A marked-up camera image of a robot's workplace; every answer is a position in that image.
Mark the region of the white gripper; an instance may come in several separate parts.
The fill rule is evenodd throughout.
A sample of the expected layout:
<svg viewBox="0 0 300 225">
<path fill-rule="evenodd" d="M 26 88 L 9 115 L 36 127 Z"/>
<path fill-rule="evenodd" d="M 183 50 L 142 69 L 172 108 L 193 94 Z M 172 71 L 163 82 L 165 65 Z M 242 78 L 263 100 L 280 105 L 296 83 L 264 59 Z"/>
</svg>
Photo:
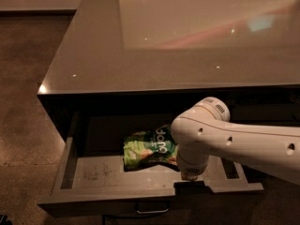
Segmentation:
<svg viewBox="0 0 300 225">
<path fill-rule="evenodd" d="M 176 162 L 184 181 L 196 181 L 205 172 L 209 156 L 181 145 L 178 146 Z"/>
</svg>

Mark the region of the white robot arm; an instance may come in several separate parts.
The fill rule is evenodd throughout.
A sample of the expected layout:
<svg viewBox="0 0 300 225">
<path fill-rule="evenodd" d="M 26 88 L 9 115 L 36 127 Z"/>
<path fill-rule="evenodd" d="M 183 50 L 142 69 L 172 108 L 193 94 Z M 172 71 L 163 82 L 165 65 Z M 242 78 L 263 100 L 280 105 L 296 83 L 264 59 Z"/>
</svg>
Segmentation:
<svg viewBox="0 0 300 225">
<path fill-rule="evenodd" d="M 204 173 L 211 156 L 300 184 L 300 128 L 235 124 L 223 101 L 206 97 L 171 124 L 184 178 Z"/>
</svg>

